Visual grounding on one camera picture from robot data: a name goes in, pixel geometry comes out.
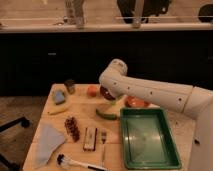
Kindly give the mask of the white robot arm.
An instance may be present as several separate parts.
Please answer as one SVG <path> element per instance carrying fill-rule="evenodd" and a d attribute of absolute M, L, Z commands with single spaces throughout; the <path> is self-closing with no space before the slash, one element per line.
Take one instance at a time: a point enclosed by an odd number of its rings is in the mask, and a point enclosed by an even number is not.
<path fill-rule="evenodd" d="M 127 65 L 120 59 L 109 63 L 99 83 L 108 91 L 106 99 L 129 95 L 194 119 L 188 171 L 213 171 L 213 90 L 128 77 Z"/>

